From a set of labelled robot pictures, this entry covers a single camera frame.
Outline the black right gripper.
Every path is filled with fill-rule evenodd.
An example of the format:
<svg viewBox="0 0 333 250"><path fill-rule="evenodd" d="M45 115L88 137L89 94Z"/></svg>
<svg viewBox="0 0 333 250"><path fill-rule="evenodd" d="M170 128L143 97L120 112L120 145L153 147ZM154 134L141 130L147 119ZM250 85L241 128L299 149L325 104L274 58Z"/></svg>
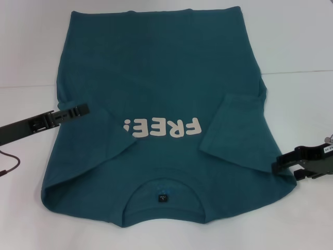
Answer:
<svg viewBox="0 0 333 250"><path fill-rule="evenodd" d="M302 169L293 172L297 181L333 174L333 145L298 146L294 152L278 156L271 164L272 173L278 174L287 168L300 165Z"/></svg>

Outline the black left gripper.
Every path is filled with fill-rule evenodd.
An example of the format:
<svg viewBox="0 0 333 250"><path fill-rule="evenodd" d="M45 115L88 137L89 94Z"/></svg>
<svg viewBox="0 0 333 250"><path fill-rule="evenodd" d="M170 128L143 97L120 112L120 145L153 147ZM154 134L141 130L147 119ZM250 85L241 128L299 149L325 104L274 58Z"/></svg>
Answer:
<svg viewBox="0 0 333 250"><path fill-rule="evenodd" d="M31 118L0 127L0 145L20 140L27 136L54 128L64 122L89 114L88 104L77 105L63 111L49 111Z"/></svg>

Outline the teal blue FREE t-shirt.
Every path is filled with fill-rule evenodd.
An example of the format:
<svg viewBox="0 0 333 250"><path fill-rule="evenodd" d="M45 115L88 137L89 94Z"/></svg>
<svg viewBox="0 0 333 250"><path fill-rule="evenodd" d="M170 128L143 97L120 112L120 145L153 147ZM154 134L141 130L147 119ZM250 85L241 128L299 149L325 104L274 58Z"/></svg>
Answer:
<svg viewBox="0 0 333 250"><path fill-rule="evenodd" d="M52 212L129 227L236 216L288 195L241 9L71 14L60 126L42 185Z"/></svg>

